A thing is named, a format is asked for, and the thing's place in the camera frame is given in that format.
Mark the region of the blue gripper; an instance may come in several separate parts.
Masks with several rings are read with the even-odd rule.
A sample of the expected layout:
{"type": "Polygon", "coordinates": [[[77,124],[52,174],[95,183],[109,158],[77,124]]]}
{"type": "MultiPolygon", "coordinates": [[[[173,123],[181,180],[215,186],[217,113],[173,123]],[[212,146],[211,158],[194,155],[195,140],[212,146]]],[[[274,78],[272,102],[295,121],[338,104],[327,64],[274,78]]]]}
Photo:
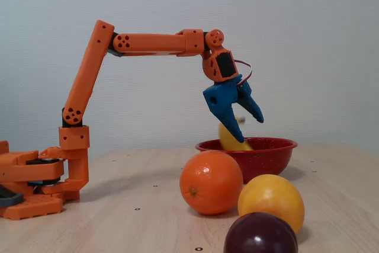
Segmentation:
{"type": "Polygon", "coordinates": [[[238,75],[224,82],[215,82],[214,85],[203,91],[205,101],[211,111],[219,118],[219,139],[221,143],[243,143],[245,138],[239,128],[232,105],[238,103],[260,123],[264,117],[260,107],[252,98],[251,87],[248,82],[241,85],[242,75],[238,75]]]}

